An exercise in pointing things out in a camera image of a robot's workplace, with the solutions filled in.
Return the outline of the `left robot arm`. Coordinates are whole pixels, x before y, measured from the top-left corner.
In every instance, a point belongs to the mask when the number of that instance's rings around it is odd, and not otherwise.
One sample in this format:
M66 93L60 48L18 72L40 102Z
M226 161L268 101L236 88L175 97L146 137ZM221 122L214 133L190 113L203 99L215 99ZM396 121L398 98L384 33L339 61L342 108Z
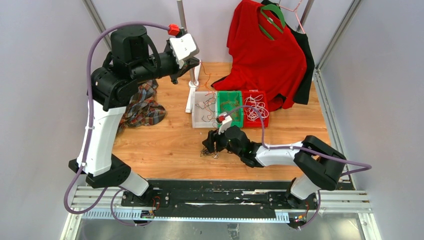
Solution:
M123 188L142 207L153 201L148 181L112 153L119 123L140 85L163 77L177 84L200 63L199 47L185 29L155 24L169 35L164 51L158 52L148 36L149 26L141 21L121 23L92 44L86 62L88 117L83 146L68 164L77 175L85 174L92 188Z

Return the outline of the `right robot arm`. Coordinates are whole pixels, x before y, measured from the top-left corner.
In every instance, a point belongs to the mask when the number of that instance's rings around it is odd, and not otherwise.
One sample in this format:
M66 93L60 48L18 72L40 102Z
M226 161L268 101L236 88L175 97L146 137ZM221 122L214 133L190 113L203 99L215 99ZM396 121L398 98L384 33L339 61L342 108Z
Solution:
M284 195L294 209L319 190L335 190L345 168L345 156L313 135L292 144L265 145L251 141L239 127L231 126L224 131L210 130L202 145L207 154L226 150L251 168L297 166L302 175L291 181Z

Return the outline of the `silver rack pole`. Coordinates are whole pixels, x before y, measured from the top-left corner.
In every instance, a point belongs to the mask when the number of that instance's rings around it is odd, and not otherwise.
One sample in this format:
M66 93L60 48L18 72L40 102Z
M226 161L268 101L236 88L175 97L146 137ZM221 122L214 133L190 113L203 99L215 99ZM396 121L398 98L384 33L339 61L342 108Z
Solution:
M185 30L187 30L187 23L186 23L186 17L185 17L185 12L184 12L183 1L177 0L176 3L177 3L177 9L178 9L178 15L179 15L179 19L180 19L180 24ZM195 71L194 71L193 68L189 70L189 76L190 76L190 82L188 83L188 85L190 87L196 87L195 86L195 82L196 82Z
M306 23L306 20L307 20L309 14L310 14L310 11L313 7L314 2L315 2L315 0L307 0L306 4L304 6L304 10L302 12L301 17L299 17L298 14L296 13L296 19L297 19L297 22L298 22L297 29L296 29L297 32L299 32L299 33L302 32L303 34L305 33L303 25Z

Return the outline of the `white rack base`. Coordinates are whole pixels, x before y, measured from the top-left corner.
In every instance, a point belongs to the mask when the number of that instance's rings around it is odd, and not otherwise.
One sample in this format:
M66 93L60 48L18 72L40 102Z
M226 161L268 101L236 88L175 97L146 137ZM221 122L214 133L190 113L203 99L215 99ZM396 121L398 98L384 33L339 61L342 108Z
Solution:
M186 102L186 106L185 106L185 112L186 113L191 113L192 109L193 109L193 105L194 105L194 95L195 92L198 90L199 88L199 75L200 75L200 70L201 70L201 66L202 63L200 63L199 66L196 66L194 69L194 74L195 74L195 87L194 86L189 86L189 92L188 92L188 97L187 97L187 102Z

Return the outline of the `white plastic bin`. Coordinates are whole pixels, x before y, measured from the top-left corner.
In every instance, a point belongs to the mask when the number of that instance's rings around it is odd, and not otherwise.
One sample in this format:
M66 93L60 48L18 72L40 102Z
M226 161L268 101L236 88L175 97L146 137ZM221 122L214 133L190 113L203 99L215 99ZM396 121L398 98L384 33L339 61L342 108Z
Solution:
M217 95L207 91L194 93L194 105L191 111L193 128L217 128Z

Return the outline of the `green plastic bin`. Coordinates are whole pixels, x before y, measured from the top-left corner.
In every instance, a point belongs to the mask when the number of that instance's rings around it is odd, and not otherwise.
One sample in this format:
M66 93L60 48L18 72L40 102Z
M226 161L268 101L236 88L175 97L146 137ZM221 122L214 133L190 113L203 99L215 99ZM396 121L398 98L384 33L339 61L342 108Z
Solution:
M243 104L241 91L218 91L216 94L216 114L219 116L223 112L229 113L231 110ZM244 112L239 108L231 115L232 126L243 127Z

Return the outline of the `red plastic bin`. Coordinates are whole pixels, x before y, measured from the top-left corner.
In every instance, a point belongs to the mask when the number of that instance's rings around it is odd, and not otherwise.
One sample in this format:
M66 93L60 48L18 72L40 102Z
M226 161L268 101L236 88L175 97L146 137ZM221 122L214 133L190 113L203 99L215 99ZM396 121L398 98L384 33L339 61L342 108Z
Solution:
M244 90L241 93L243 105L251 106L258 111L255 112L255 110L250 107L243 108L243 127L261 128L261 121L264 123L265 127L268 127L270 112L265 92L258 90Z

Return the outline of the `plaid flannel shirt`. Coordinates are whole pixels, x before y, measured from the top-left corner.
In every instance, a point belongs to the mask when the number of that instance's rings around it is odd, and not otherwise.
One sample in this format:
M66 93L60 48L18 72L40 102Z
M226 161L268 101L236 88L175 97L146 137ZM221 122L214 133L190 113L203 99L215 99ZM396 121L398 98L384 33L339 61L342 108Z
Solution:
M148 80L138 87L119 122L117 133L127 128L153 126L160 123L167 111L157 102L159 84L155 79Z

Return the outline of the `red t-shirt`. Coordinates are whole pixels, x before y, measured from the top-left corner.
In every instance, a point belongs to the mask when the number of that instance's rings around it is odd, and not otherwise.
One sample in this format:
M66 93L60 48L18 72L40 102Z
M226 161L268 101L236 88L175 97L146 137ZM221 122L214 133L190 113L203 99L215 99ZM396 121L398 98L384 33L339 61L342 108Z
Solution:
M212 83L217 91L265 92L269 111L289 109L307 69L306 57L291 30L263 5L242 0L234 10L226 46L230 74Z

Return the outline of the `green clothes hanger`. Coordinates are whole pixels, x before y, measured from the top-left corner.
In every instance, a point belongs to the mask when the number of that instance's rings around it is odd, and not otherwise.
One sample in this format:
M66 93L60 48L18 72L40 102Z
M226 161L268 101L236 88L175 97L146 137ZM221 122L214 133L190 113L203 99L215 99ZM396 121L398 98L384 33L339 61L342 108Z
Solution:
M268 4L268 5L263 5L260 8L260 13L263 15L263 19L266 19L268 22L270 22L281 34L284 33L289 33L288 30L286 30L286 22L285 22L285 18L284 15L282 13L282 11L280 10L280 8L277 5L274 4ZM279 27L279 25L277 25L276 23L274 23L274 21L268 16L266 15L266 13L264 11L270 11L272 13L274 13L276 15L276 18L280 21L280 25L281 27ZM266 31L266 29L261 25L261 19L258 17L258 27L260 29L260 31L271 41L274 41L275 39Z

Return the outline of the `black t-shirt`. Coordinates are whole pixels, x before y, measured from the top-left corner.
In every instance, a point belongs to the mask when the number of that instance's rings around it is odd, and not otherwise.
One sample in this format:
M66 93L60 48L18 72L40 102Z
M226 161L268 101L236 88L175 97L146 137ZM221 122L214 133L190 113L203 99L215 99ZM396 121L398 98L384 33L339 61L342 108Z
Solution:
M269 4L276 5L269 0L261 2L261 6ZM257 23L260 18L260 24L274 40L268 39L259 30L263 40L258 47L260 59L256 63L258 84L269 96L269 107L272 111L289 109L294 104L306 105L309 102L314 65L308 36L295 31L285 19L285 30L289 32L281 34L263 18L260 7L257 9ZM281 27L274 13L267 10L264 12Z

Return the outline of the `right silver rack pole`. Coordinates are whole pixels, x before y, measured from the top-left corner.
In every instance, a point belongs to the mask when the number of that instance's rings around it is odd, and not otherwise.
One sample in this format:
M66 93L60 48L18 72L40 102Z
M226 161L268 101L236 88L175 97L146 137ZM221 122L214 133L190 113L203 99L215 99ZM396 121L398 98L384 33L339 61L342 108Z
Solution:
M296 29L297 32L299 32L299 33L302 32L303 34L305 33L303 25L306 23L306 20L307 20L309 14L310 14L310 11L313 7L314 2L315 2L315 0L307 0L306 4L304 6L304 10L302 12L301 17L299 17L298 14L296 13L296 19L297 19L297 22L298 22L297 29Z

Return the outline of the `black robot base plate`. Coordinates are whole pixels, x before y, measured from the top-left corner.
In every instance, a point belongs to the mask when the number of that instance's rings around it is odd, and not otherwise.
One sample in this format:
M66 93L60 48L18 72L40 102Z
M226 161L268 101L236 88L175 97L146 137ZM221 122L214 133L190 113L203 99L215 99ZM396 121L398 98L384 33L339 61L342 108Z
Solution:
M289 181L164 180L149 181L143 196L124 191L123 207L154 210L158 217L271 219L277 210L311 214L316 194L303 203L285 202Z

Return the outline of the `aluminium frame rail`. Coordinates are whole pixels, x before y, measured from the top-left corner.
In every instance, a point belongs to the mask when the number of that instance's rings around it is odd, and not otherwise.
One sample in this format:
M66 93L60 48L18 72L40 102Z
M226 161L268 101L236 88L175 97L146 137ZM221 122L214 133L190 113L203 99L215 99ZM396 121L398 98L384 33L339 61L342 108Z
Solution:
M366 192L351 183L291 207L286 181L154 180L150 201L79 185L63 240L380 240Z

